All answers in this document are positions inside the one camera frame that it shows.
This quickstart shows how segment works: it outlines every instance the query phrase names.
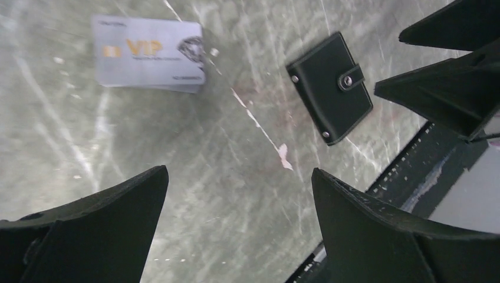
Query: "silver card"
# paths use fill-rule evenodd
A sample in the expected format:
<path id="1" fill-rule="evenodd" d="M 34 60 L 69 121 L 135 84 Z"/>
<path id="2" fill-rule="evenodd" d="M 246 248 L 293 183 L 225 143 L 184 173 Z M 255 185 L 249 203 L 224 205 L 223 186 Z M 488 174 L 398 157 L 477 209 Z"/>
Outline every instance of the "silver card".
<path id="1" fill-rule="evenodd" d="M 198 23 L 95 15 L 92 30 L 101 85 L 178 88 L 205 82 Z"/>

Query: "white scratch mark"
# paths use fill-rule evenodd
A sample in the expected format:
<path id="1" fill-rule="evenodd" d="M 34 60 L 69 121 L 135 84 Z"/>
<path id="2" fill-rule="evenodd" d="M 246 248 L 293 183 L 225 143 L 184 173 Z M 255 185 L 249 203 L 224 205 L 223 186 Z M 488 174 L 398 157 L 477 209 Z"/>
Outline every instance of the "white scratch mark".
<path id="1" fill-rule="evenodd" d="M 19 58 L 17 56 L 14 56 L 14 59 L 21 70 L 21 73 L 23 77 L 25 78 L 26 82 L 28 82 L 29 86 L 35 93 L 35 95 L 38 97 L 38 99 L 42 102 L 42 105 L 44 106 L 45 112 L 49 115 L 49 117 L 52 118 L 52 120 L 57 124 L 58 129 L 62 137 L 66 140 L 68 143 L 68 146 L 71 148 L 73 155 L 76 159 L 76 161 L 79 162 L 81 167 L 84 169 L 84 171 L 87 174 L 87 177 L 89 178 L 90 183 L 92 184 L 93 192 L 96 193 L 99 191 L 99 184 L 98 181 L 96 180 L 96 177 L 94 175 L 94 170 L 92 169 L 92 165 L 88 162 L 87 158 L 83 153 L 80 151 L 80 149 L 75 145 L 73 137 L 70 134 L 70 131 L 64 124 L 64 122 L 59 118 L 57 113 L 55 112 L 54 108 L 50 104 L 47 96 L 43 92 L 42 88 L 38 85 L 37 81 L 31 74 L 31 70 L 29 69 L 28 64 L 23 58 Z"/>
<path id="2" fill-rule="evenodd" d="M 243 22 L 245 23 L 245 26 L 247 28 L 249 28 L 250 25 L 248 23 L 248 14 L 245 12 L 245 4 L 244 4 L 243 0 L 240 0 L 240 2 L 241 2 L 242 9 L 243 9 L 243 14 L 244 14 Z M 252 47 L 250 46 L 250 40 L 248 39 L 248 35 L 246 34 L 245 27 L 241 26 L 241 31 L 243 32 L 243 39 L 245 40 L 245 46 L 246 46 L 245 53 L 246 53 L 248 62 L 250 63 L 250 71 L 252 72 L 252 79 L 253 79 L 254 84 L 255 84 L 255 91 L 257 91 L 257 93 L 260 93 L 261 89 L 262 89 L 262 78 L 259 75 L 259 72 L 257 71 L 257 69 L 255 67 L 255 59 L 254 59 L 254 56 L 252 55 Z"/>
<path id="3" fill-rule="evenodd" d="M 323 13 L 325 14 L 325 22 L 327 23 L 328 35 L 330 35 L 330 25 L 328 23 L 327 11 L 325 10 L 325 4 L 323 3 L 323 0 L 321 0 L 321 7 L 323 8 Z"/>
<path id="4" fill-rule="evenodd" d="M 250 117 L 250 119 L 252 119 L 254 122 L 255 122 L 255 127 L 261 129 L 261 132 L 264 134 L 264 136 L 267 138 L 267 140 L 272 144 L 274 150 L 276 150 L 276 152 L 278 154 L 280 154 L 280 150 L 278 149 L 278 147 L 276 146 L 276 144 L 274 143 L 274 141 L 271 140 L 271 138 L 269 137 L 268 133 L 262 128 L 262 126 L 259 124 L 259 122 L 257 121 L 257 119 L 254 117 L 254 115 L 250 112 L 250 110 L 248 110 L 248 107 L 245 105 L 245 103 L 241 100 L 241 98 L 238 96 L 238 94 L 236 93 L 236 91 L 231 88 L 232 92 L 233 92 L 233 96 L 236 98 L 236 100 L 241 104 L 241 106 L 243 106 L 245 109 L 246 109 L 246 114 L 248 115 L 248 117 Z M 286 169 L 290 169 L 290 170 L 294 170 L 293 167 L 291 166 L 290 163 L 288 164 L 284 164 L 284 168 Z"/>
<path id="5" fill-rule="evenodd" d="M 116 5 L 116 7 L 118 8 L 118 10 L 120 10 L 120 12 L 125 15 L 126 17 L 128 17 L 129 15 L 127 14 L 127 12 L 125 12 L 125 10 L 120 6 L 120 4 L 118 4 L 118 2 L 116 2 L 116 0 L 113 0 L 114 4 Z"/>
<path id="6" fill-rule="evenodd" d="M 212 49 L 210 50 L 210 54 L 211 54 L 212 56 L 214 56 L 214 57 L 217 57 L 217 56 L 219 56 L 219 50 L 217 50 L 217 49 L 215 49 L 215 48 L 212 48 Z"/>
<path id="7" fill-rule="evenodd" d="M 294 14 L 294 18 L 295 18 L 295 27 L 297 29 L 297 33 L 298 33 L 298 36 L 300 38 L 300 49 L 302 50 L 302 53 L 304 53 L 304 41 L 302 40 L 302 32 L 300 30 L 300 22 L 297 18 L 297 12 L 295 11 L 295 5 L 294 5 L 294 0 L 291 0 L 291 3 L 292 3 L 292 13 Z"/>
<path id="8" fill-rule="evenodd" d="M 54 57 L 54 62 L 56 62 L 57 64 L 64 64 L 64 59 L 59 57 Z"/>
<path id="9" fill-rule="evenodd" d="M 219 70 L 219 68 L 217 68 L 217 66 L 215 65 L 215 63 L 212 61 L 212 59 L 208 58 L 208 61 L 210 62 L 210 64 L 212 64 L 214 67 L 215 67 L 215 71 L 219 74 L 219 75 L 222 75 L 221 71 Z"/>
<path id="10" fill-rule="evenodd" d="M 290 226 L 293 226 L 292 220 L 290 220 L 290 217 L 288 217 L 288 214 L 285 211 L 285 208 L 283 207 L 283 205 L 281 205 L 281 211 L 283 211 L 283 214 L 285 215 L 285 217 L 287 218 L 288 222 L 290 223 Z"/>
<path id="11" fill-rule="evenodd" d="M 382 43 L 380 42 L 380 38 L 379 38 L 379 49 L 380 49 L 380 54 L 382 55 L 382 61 L 384 61 L 385 63 L 386 57 L 384 56 L 384 51 L 382 50 Z"/>
<path id="12" fill-rule="evenodd" d="M 217 219 L 219 219 L 219 218 L 220 218 L 220 217 L 212 218 L 212 219 L 210 219 L 210 220 L 206 221 L 206 222 L 205 222 L 205 224 L 210 223 L 210 222 L 212 222 L 212 221 L 216 221 L 216 220 L 217 220 Z"/>
<path id="13" fill-rule="evenodd" d="M 318 162 L 318 167 L 321 167 L 321 160 L 320 160 L 320 155 L 318 153 L 318 130 L 316 126 L 314 125 L 314 122 L 311 121 L 312 125 L 312 136 L 314 137 L 314 144 L 311 145 L 312 151 L 314 152 L 314 156 L 316 157 L 316 161 Z"/>
<path id="14" fill-rule="evenodd" d="M 221 130 L 222 130 L 222 133 L 224 134 L 224 136 L 226 137 L 226 139 L 228 139 L 229 150 L 231 151 L 231 154 L 233 155 L 233 158 L 238 162 L 239 165 L 243 164 L 238 159 L 238 156 L 236 155 L 236 152 L 233 149 L 233 145 L 232 145 L 233 141 L 229 138 L 228 134 L 226 133 L 226 130 L 223 127 L 221 127 Z"/>
<path id="15" fill-rule="evenodd" d="M 208 61 L 215 67 L 215 70 L 217 71 L 217 73 L 219 73 L 219 75 L 222 75 L 221 71 L 219 71 L 219 68 L 215 65 L 215 63 L 210 58 L 208 59 Z M 255 122 L 255 126 L 261 130 L 261 132 L 264 134 L 264 136 L 267 138 L 267 140 L 272 144 L 274 150 L 276 150 L 276 152 L 279 154 L 279 150 L 278 150 L 278 147 L 276 146 L 276 144 L 271 140 L 268 133 L 264 130 L 264 128 L 262 128 L 260 123 L 255 118 L 255 116 L 252 114 L 252 112 L 250 112 L 248 107 L 245 105 L 245 103 L 241 100 L 239 95 L 236 93 L 236 91 L 232 87 L 231 87 L 231 91 L 233 92 L 233 96 L 240 103 L 240 105 L 246 109 L 246 114 L 248 115 L 248 117 L 250 117 L 250 119 L 252 119 Z"/>
<path id="16" fill-rule="evenodd" d="M 375 168 L 375 170 L 380 170 L 381 166 L 379 164 L 377 164 L 377 162 L 375 162 L 375 160 L 371 159 L 368 157 L 368 155 L 361 151 L 359 147 L 357 147 L 348 137 L 346 137 L 346 140 L 356 149 L 357 152 L 359 152 L 368 162 L 371 163 L 371 165 L 373 165 L 373 167 Z"/>
<path id="17" fill-rule="evenodd" d="M 179 14 L 177 14 L 177 12 L 172 8 L 172 6 L 169 3 L 169 1 L 168 0 L 163 0 L 163 3 L 165 3 L 165 5 L 167 5 L 167 7 L 174 13 L 175 17 L 177 17 L 177 19 L 179 20 L 179 22 L 182 22 L 182 19 L 179 17 Z"/>
<path id="18" fill-rule="evenodd" d="M 52 151 L 55 152 L 55 154 L 57 155 L 57 157 L 59 157 L 59 159 L 61 159 L 61 160 L 66 159 L 60 146 L 52 139 L 52 137 L 48 133 L 47 128 L 43 124 L 36 123 L 35 130 L 40 134 L 40 136 L 42 136 L 45 139 L 47 144 L 50 146 Z"/>
<path id="19" fill-rule="evenodd" d="M 281 158 L 281 164 L 283 165 L 283 168 L 293 171 L 294 168 L 292 167 L 292 164 L 290 164 L 290 162 L 287 161 L 287 153 L 288 153 L 287 145 L 286 144 L 280 145 L 278 149 L 278 154 L 279 158 Z"/>
<path id="20" fill-rule="evenodd" d="M 101 100 L 99 102 L 99 106 L 97 107 L 97 117 L 96 117 L 96 123 L 94 126 L 94 131 L 95 131 L 95 139 L 102 139 L 104 136 L 108 136 L 110 134 L 110 129 L 107 124 L 107 116 L 106 116 L 106 110 L 108 109 L 108 102 L 109 102 L 109 90 L 106 89 L 102 95 L 101 95 Z"/>

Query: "white speck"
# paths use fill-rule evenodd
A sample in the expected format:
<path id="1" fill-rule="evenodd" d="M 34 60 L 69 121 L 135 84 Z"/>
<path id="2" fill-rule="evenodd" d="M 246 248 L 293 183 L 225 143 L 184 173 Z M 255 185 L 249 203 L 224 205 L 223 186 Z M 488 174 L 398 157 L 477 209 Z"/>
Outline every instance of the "white speck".
<path id="1" fill-rule="evenodd" d="M 64 59 L 59 57 L 54 57 L 54 62 L 56 62 L 57 64 L 64 64 Z"/>
<path id="2" fill-rule="evenodd" d="M 210 50 L 210 54 L 212 54 L 212 56 L 214 56 L 214 57 L 217 57 L 219 55 L 219 50 L 212 48 Z"/>
<path id="3" fill-rule="evenodd" d="M 292 167 L 292 164 L 290 164 L 290 162 L 287 161 L 287 153 L 288 153 L 287 145 L 286 144 L 280 145 L 278 149 L 278 154 L 279 158 L 281 158 L 281 164 L 283 165 L 283 168 L 290 169 L 293 171 L 294 168 Z"/>

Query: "gray marble floor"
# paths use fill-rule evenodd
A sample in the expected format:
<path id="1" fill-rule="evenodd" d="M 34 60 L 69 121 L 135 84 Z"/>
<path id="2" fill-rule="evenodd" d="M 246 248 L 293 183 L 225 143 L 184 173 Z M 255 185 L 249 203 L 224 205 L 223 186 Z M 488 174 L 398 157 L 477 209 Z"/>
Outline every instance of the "gray marble floor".
<path id="1" fill-rule="evenodd" d="M 170 186 L 143 282 L 283 282 L 321 240 L 310 175 L 366 190 L 424 120 L 374 110 L 327 147 L 284 65 L 341 31 L 374 83 L 452 51 L 398 43 L 445 0 L 3 0 L 0 217 L 15 220 L 166 164 Z M 197 21 L 197 95 L 104 88 L 92 14 Z"/>

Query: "gold vip lettering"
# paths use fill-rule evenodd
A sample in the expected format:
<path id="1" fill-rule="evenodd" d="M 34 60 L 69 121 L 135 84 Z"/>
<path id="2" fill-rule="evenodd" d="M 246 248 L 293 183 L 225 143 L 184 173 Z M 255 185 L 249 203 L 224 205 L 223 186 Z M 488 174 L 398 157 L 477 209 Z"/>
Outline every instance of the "gold vip lettering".
<path id="1" fill-rule="evenodd" d="M 145 56 L 155 56 L 156 53 L 163 48 L 158 40 L 127 40 L 127 44 L 129 45 L 130 51 L 135 56 L 139 55 L 141 52 Z"/>

